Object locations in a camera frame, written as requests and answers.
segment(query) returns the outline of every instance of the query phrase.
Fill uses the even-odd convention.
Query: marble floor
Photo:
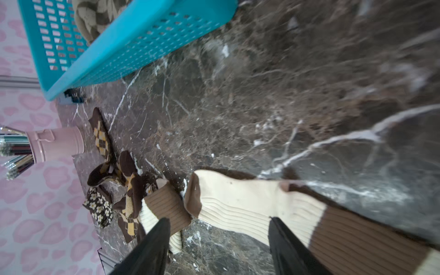
[[[440,243],[440,1],[247,0],[218,30],[58,106],[86,136],[86,190],[103,159],[99,107],[117,152],[182,191],[200,167],[301,179],[371,219]],[[124,188],[109,185],[117,201]],[[125,257],[117,223],[98,229]],[[194,220],[166,274],[273,274],[267,246]]]

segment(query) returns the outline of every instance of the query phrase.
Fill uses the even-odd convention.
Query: basket hole
[[[43,7],[39,6],[39,5],[34,5],[33,9],[36,10],[36,11],[43,11]]]

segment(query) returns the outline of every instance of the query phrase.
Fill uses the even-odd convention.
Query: cream ribbed sock
[[[280,181],[235,180],[209,170],[194,173],[202,204],[199,219],[224,230],[247,234],[267,245],[270,217],[276,216],[308,246],[327,208],[306,194],[284,192]]]

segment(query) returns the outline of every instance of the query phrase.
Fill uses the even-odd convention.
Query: sock
[[[142,200],[142,209],[140,211],[138,220],[142,224],[145,234],[148,234],[148,232],[150,232],[150,230],[159,221],[159,219],[148,208],[144,200]],[[182,238],[180,236],[180,231],[177,231],[171,235],[169,239],[169,250],[173,254],[182,252]]]
[[[415,237],[329,206],[319,196],[286,192],[280,185],[197,170],[188,184],[185,208],[215,227],[267,245],[270,217],[278,217],[335,275],[434,275],[439,270],[440,253]]]

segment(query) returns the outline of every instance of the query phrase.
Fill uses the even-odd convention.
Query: wall
[[[16,2],[0,0],[0,75],[36,77],[21,26]],[[0,124],[23,131],[61,126],[53,102],[18,89],[0,90]],[[72,158],[34,165],[13,181],[5,172],[0,167],[0,274],[104,274]]]
[[[16,0],[0,1],[0,75],[37,77]]]

